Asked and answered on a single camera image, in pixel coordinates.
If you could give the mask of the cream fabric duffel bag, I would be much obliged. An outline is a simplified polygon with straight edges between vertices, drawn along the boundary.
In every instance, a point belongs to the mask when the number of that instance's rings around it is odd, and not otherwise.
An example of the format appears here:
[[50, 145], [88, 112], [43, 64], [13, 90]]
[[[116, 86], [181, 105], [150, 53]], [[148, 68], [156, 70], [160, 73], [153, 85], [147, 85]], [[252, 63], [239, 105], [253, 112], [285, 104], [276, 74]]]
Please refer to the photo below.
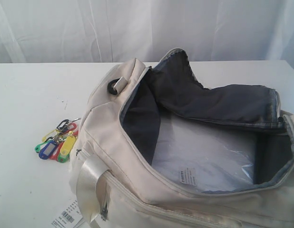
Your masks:
[[[162, 117], [256, 137], [253, 185], [197, 192], [152, 167]], [[294, 114], [263, 85], [204, 87], [186, 52], [134, 58], [91, 93], [70, 154], [83, 219], [122, 228], [294, 228]]]

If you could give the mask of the white background curtain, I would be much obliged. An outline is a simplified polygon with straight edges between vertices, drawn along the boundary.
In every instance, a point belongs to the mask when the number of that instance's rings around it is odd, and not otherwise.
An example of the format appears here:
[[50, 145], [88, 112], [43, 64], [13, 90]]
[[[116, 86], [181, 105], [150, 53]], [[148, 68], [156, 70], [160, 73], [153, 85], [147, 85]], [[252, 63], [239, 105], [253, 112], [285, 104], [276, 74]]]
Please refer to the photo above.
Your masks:
[[285, 60], [294, 0], [0, 0], [0, 63]]

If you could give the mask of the colourful key tag bunch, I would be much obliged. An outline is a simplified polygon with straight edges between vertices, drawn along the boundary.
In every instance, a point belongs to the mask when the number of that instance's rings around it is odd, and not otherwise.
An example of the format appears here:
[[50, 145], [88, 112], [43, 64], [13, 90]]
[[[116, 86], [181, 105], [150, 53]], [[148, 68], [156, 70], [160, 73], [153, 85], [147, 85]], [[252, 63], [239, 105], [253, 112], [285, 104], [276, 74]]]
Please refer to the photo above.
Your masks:
[[41, 143], [34, 148], [39, 158], [66, 163], [78, 137], [78, 122], [80, 120], [81, 118], [64, 119], [54, 130], [46, 134]]

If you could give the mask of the white barcode label tag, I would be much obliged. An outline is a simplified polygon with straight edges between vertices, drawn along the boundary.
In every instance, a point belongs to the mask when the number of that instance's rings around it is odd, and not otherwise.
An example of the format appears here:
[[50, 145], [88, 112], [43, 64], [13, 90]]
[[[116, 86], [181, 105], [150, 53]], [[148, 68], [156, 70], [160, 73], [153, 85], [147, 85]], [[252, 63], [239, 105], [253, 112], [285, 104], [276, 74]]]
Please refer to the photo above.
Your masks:
[[84, 219], [78, 207], [78, 201], [74, 200], [64, 208], [51, 222], [52, 228], [79, 228]]

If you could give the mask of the clear plastic packaging bag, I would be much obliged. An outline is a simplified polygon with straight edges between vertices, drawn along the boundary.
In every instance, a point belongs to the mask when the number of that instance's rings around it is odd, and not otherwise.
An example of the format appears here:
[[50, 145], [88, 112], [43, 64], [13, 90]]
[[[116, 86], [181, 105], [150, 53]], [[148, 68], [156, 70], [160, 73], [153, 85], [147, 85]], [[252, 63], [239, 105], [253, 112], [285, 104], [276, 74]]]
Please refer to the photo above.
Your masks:
[[253, 185], [256, 137], [162, 117], [152, 167], [182, 187], [234, 191]]

